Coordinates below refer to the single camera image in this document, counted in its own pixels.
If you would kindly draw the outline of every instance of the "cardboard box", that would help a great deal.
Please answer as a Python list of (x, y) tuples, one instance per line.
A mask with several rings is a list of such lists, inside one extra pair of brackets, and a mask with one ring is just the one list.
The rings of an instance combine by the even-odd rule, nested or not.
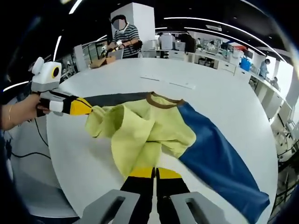
[(96, 68), (104, 66), (105, 64), (110, 64), (112, 62), (115, 62), (115, 60), (116, 60), (115, 56), (104, 57), (100, 60), (97, 59), (97, 60), (94, 60), (93, 63), (90, 64), (90, 68), (96, 69)]

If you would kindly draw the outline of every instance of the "brown collar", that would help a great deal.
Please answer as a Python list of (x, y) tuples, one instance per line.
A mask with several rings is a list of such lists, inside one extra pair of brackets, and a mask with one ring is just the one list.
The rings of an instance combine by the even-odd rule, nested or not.
[[(175, 103), (174, 105), (163, 105), (163, 104), (159, 104), (157, 102), (155, 102), (151, 96), (155, 96), (155, 97), (161, 97), (163, 99), (166, 99), (168, 102), (171, 102), (171, 103)], [(169, 108), (173, 108), (173, 107), (176, 107), (178, 105), (182, 105), (185, 101), (183, 99), (181, 100), (174, 100), (174, 99), (169, 99), (167, 97), (164, 97), (164, 96), (161, 96), (161, 95), (158, 95), (156, 94), (155, 92), (149, 92), (148, 95), (146, 96), (146, 100), (148, 101), (148, 103), (150, 105), (153, 105), (155, 107), (158, 107), (158, 108), (162, 108), (162, 109), (169, 109)]]

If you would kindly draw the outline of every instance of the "striped shirt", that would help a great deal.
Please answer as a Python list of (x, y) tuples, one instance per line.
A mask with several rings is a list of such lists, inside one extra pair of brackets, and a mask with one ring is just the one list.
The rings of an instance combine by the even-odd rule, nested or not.
[[(112, 42), (116, 43), (117, 41), (121, 40), (122, 43), (125, 43), (133, 39), (139, 39), (138, 29), (136, 26), (128, 24), (128, 27), (125, 29), (123, 33), (119, 30), (116, 30)], [(123, 51), (123, 56), (128, 57), (131, 55), (135, 55), (139, 51), (140, 49), (134, 49), (132, 45), (127, 46)]]

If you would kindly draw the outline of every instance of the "bracelet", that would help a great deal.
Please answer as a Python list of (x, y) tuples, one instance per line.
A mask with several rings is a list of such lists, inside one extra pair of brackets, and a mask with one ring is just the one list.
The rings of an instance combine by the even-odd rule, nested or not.
[(9, 111), (8, 111), (8, 119), (9, 121), (14, 125), (14, 123), (11, 121), (11, 117), (10, 117), (10, 112), (11, 112), (11, 109), (13, 108), (14, 105), (11, 105), (10, 108), (9, 108)]

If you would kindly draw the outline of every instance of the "forearm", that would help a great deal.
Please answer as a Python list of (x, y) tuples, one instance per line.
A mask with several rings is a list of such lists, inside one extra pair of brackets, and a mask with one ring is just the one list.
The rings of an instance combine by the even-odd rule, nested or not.
[(14, 105), (3, 105), (1, 111), (1, 129), (10, 130), (21, 124), (26, 118), (20, 113), (20, 103)]
[(107, 46), (107, 50), (109, 49), (114, 49), (115, 48), (115, 43), (111, 42), (108, 46)]
[(125, 47), (127, 47), (127, 46), (130, 46), (130, 45), (133, 45), (133, 44), (135, 44), (135, 43), (137, 43), (138, 42), (138, 39), (133, 39), (133, 40), (131, 40), (131, 41), (128, 41), (128, 42), (124, 42), (124, 43), (122, 43)]

